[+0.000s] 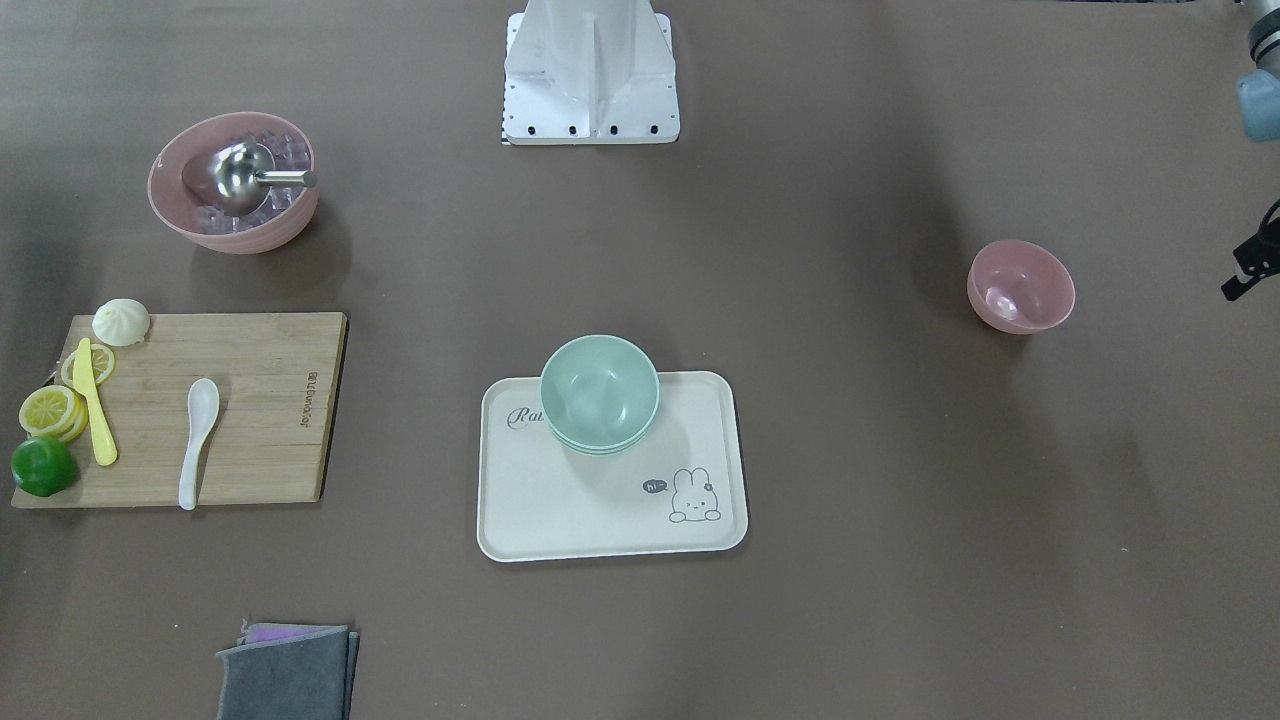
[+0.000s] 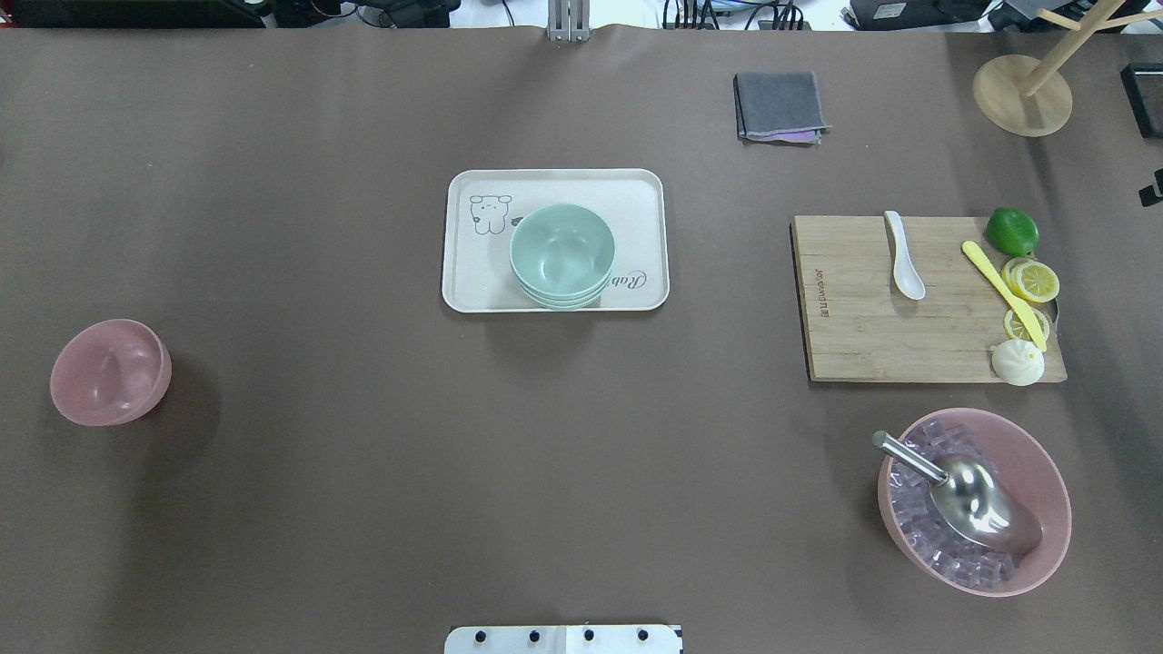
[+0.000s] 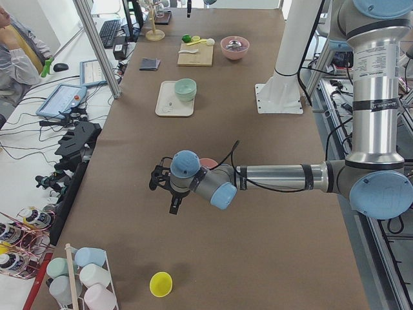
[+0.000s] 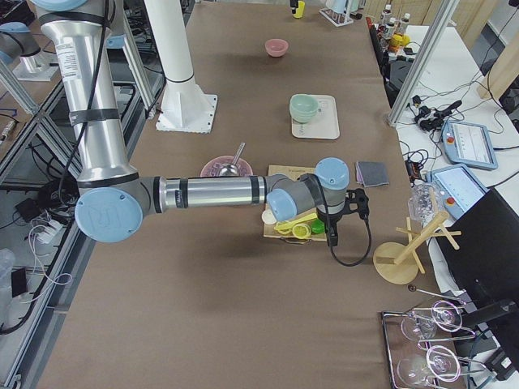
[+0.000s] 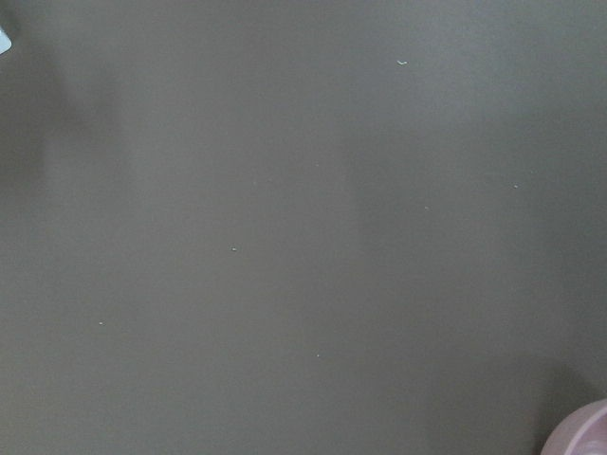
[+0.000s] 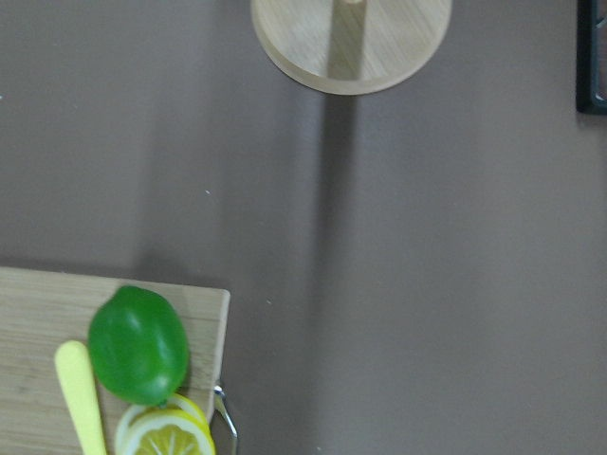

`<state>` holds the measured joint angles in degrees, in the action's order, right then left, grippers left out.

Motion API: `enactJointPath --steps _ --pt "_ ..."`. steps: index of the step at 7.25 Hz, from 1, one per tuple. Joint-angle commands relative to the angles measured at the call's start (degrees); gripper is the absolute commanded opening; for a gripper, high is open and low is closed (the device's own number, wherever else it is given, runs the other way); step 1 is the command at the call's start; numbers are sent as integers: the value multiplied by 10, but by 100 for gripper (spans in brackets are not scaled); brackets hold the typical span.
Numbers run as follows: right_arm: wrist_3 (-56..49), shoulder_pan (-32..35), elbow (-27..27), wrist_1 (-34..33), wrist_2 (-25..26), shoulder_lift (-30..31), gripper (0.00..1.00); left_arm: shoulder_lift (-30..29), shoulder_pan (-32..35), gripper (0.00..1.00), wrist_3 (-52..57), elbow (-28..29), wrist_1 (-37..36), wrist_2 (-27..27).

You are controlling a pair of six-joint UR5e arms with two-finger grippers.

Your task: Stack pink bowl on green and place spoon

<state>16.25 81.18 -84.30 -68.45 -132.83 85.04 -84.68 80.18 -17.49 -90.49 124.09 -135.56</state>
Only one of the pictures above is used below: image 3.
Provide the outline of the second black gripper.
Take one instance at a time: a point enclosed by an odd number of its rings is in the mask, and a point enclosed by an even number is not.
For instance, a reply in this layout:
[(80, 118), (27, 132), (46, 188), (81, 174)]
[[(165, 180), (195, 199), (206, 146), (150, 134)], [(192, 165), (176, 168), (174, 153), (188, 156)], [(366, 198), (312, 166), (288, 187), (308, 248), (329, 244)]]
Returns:
[(186, 16), (190, 17), (192, 12), (192, 0), (186, 1)]

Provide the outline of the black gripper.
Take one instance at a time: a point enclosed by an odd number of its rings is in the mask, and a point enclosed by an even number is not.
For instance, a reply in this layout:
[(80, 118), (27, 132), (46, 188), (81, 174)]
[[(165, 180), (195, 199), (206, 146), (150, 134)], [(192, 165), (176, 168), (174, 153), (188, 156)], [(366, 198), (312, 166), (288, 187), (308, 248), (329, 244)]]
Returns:
[(158, 187), (168, 191), (173, 197), (171, 199), (170, 214), (177, 214), (179, 206), (181, 205), (182, 199), (190, 194), (190, 191), (176, 191), (172, 188), (170, 183), (170, 167), (164, 166), (164, 161), (172, 160), (171, 157), (162, 157), (160, 162), (155, 166), (154, 170), (151, 172), (149, 189), (151, 191), (156, 190)]

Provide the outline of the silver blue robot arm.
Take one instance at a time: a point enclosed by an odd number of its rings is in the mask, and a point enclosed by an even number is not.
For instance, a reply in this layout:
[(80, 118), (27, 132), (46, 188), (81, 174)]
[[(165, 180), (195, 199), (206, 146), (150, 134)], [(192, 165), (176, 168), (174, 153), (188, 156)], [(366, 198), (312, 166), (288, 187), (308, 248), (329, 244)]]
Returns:
[(386, 220), (412, 205), (412, 183), (396, 150), (399, 42), (411, 28), (411, 1), (333, 1), (329, 37), (353, 51), (352, 149), (343, 160), (318, 165), (235, 166), (208, 169), (189, 150), (159, 164), (149, 187), (172, 195), (170, 212), (194, 192), (226, 209), (237, 191), (259, 187), (274, 192), (319, 189), (344, 196), (353, 209)]

